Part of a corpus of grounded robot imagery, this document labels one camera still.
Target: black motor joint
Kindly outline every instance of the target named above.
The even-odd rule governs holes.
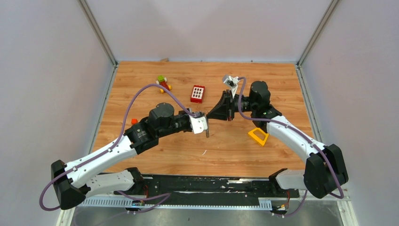
[[[218,119],[231,121],[234,119],[234,113],[239,112],[239,95],[232,96],[230,90],[223,91],[222,97],[216,106],[207,114],[208,119]],[[270,91],[264,81],[255,81],[251,84],[249,96],[241,97],[242,112],[251,112],[252,118],[272,119],[282,115],[270,104]],[[253,121],[253,123],[266,131],[264,121]]]
[[[140,154],[159,143],[160,137],[170,134],[191,132],[190,116],[185,111],[174,115],[175,109],[171,104],[160,103],[149,112],[148,117],[125,131],[125,135],[133,143],[130,147]]]
[[[348,172],[341,149],[337,145],[325,146],[322,152],[326,155],[340,185],[348,182]],[[337,189],[335,180],[320,153],[311,154],[306,160],[303,181],[309,192],[316,198],[323,198]]]

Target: yellow toy piece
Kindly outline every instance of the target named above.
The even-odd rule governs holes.
[[[261,138],[259,138],[256,134],[255,131],[259,131],[260,133],[262,133],[264,135],[264,139],[262,140]],[[254,140],[256,141],[258,144],[260,144],[260,146],[264,146],[264,144],[266,144],[266,140],[269,137],[268,133],[265,133],[263,130],[261,130],[260,128],[255,128],[251,131],[248,132],[248,135]]]
[[[172,90],[172,86],[171,85],[168,85],[168,87],[169,87],[169,90]]]

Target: metal frame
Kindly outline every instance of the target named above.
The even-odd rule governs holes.
[[[98,40],[100,41],[101,45],[104,48],[105,53],[107,54],[108,58],[110,59],[112,65],[116,67],[118,65],[118,61],[115,59],[110,46],[108,45],[107,41],[105,40],[105,37],[103,33],[101,32],[100,27],[97,24],[96,19],[93,16],[93,13],[90,10],[90,7],[88,6],[88,3],[86,0],[77,0],[80,6],[82,7],[83,13],[86,15],[86,18],[88,22],[90,23],[91,27],[94,30],[94,33],[96,33],[96,36]]]
[[[344,226],[359,226],[351,201],[337,201]]]
[[[318,126],[319,120],[318,120],[316,114],[314,113],[313,102],[311,100],[311,96],[309,95],[309,92],[307,89],[308,85],[306,83],[305,77],[303,76],[302,67],[298,67],[298,65],[296,65],[295,69],[296,69],[296,74],[298,75],[299,85],[301,86],[303,101],[305,102],[309,121],[311,122],[313,136],[314,136],[314,138],[316,138],[316,140],[323,142],[321,130]]]
[[[326,12],[324,13],[319,25],[317,25],[316,30],[314,31],[311,39],[309,40],[308,44],[306,45],[305,50],[303,51],[301,57],[299,58],[299,61],[297,62],[297,65],[299,68],[301,68],[301,66],[303,65],[304,61],[306,60],[307,56],[309,55],[310,50],[312,49],[314,43],[317,41],[319,35],[323,31],[324,27],[326,26],[327,21],[331,17],[332,13],[334,12],[334,10],[339,2],[340,2],[340,0],[332,0],[331,1]]]
[[[106,91],[105,95],[103,96],[103,100],[104,100],[103,106],[101,108],[100,116],[98,117],[98,122],[97,122],[97,125],[96,125],[96,129],[94,130],[94,133],[92,135],[93,139],[91,140],[90,148],[88,149],[88,154],[91,153],[91,151],[93,149],[93,146],[94,146],[94,143],[96,142],[98,130],[100,129],[101,120],[103,119],[103,116],[104,116],[105,107],[107,106],[107,102],[108,102],[108,99],[109,99],[110,94],[111,94],[112,85],[113,85],[113,82],[115,81],[116,72],[118,71],[118,67],[119,67],[119,65],[115,65],[114,66],[113,71],[112,71],[112,75],[111,75],[110,80],[108,82],[107,91]]]
[[[70,226],[74,213],[75,207],[69,210],[61,210],[60,215],[58,215],[56,226]]]

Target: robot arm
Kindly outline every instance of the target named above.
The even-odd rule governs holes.
[[[292,125],[270,104],[270,91],[266,82],[253,82],[249,96],[242,96],[239,104],[239,95],[235,94],[238,77],[226,75],[222,81],[230,90],[223,91],[219,103],[207,114],[208,119],[232,121],[234,113],[239,112],[240,106],[241,113],[251,112],[251,118],[242,115],[243,117],[252,120],[264,132],[281,140],[306,163],[304,172],[285,169],[271,176],[277,180],[281,188],[307,189],[317,198],[323,198],[335,190],[337,188],[335,179],[320,152],[327,157],[338,183],[343,185],[348,181],[341,149],[334,144],[326,146]]]
[[[96,194],[119,190],[140,190],[144,179],[137,168],[111,174],[101,174],[101,172],[124,159],[135,157],[158,145],[161,137],[181,131],[194,134],[205,131],[206,136],[209,137],[208,119],[232,121],[234,113],[240,111],[251,112],[252,121],[257,127],[284,142],[306,162],[305,172],[300,172],[300,175],[293,176],[287,170],[281,170],[269,177],[269,179],[276,179],[281,188],[306,188],[317,198],[322,198],[337,188],[333,175],[319,151],[313,147],[314,145],[322,147],[321,151],[331,163],[339,184],[342,185],[348,181],[339,147],[325,146],[307,135],[301,136],[297,133],[299,130],[270,104],[270,92],[266,82],[253,82],[249,96],[242,96],[240,103],[239,95],[235,94],[239,79],[226,75],[223,82],[230,89],[223,91],[219,103],[206,116],[202,112],[196,112],[192,116],[185,111],[174,115],[175,110],[172,105],[160,103],[149,112],[148,117],[125,130],[120,139],[115,139],[81,159],[67,163],[61,160],[54,162],[51,165],[53,186],[61,209],[75,207],[86,198]],[[292,187],[292,183],[284,183],[294,180],[300,181],[301,185]]]
[[[141,189],[143,177],[137,168],[129,168],[119,173],[101,174],[110,166],[127,158],[135,157],[158,145],[159,138],[183,132],[194,134],[206,131],[209,137],[208,122],[202,112],[195,117],[180,111],[174,115],[174,108],[168,103],[160,103],[152,109],[148,117],[134,124],[118,141],[113,140],[97,151],[67,163],[58,160],[51,165],[52,178],[71,171],[54,183],[60,207],[63,210],[79,205],[86,198],[110,191]],[[109,147],[118,142],[114,148]],[[78,164],[89,161],[80,167]]]

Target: red toy block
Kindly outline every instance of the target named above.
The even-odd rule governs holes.
[[[194,85],[192,88],[191,99],[190,101],[193,103],[202,103],[202,99],[204,98],[205,86],[197,86]]]
[[[137,119],[132,119],[132,125],[134,125],[136,123],[138,123],[138,120]]]

